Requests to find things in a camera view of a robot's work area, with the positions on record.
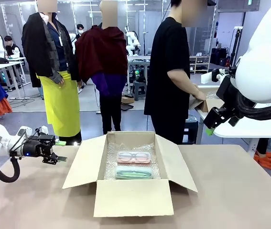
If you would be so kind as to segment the yellow skirt person's hand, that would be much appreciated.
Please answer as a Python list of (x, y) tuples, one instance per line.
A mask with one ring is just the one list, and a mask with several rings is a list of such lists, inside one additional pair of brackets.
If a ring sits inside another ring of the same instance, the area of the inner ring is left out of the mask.
[(59, 85), (63, 85), (63, 84), (64, 84), (64, 79), (63, 79), (63, 77), (61, 76), (60, 73), (56, 73), (56, 74), (54, 75), (53, 81), (54, 81), (56, 84), (59, 84)]

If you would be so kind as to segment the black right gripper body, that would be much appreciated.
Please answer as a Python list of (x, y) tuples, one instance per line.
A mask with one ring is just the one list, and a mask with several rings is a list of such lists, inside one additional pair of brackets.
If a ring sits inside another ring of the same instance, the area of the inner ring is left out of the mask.
[(228, 111), (225, 107), (212, 107), (204, 119), (204, 124), (208, 129), (215, 129), (228, 119)]

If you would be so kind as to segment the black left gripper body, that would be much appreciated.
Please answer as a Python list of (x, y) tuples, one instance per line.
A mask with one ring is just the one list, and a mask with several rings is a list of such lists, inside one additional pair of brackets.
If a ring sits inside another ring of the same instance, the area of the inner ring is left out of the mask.
[(54, 135), (31, 136), (22, 146), (22, 154), (29, 157), (50, 157), (55, 145)]

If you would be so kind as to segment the person's right hand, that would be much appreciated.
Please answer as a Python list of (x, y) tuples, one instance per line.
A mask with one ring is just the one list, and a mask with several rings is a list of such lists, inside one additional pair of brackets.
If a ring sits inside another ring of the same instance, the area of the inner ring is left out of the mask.
[(202, 92), (202, 91), (197, 91), (194, 95), (194, 98), (198, 99), (198, 100), (206, 100), (206, 95)]

